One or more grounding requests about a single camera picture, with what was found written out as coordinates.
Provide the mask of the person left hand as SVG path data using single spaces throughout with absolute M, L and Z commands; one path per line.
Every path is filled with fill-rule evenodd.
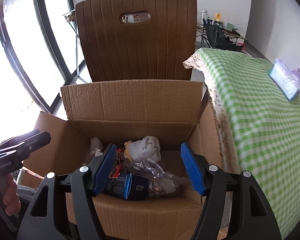
M 3 194 L 3 203 L 6 206 L 5 212 L 8 216 L 17 215 L 21 210 L 21 202 L 17 194 L 17 185 L 13 179 L 12 174 L 8 174 L 4 178 L 7 189 Z

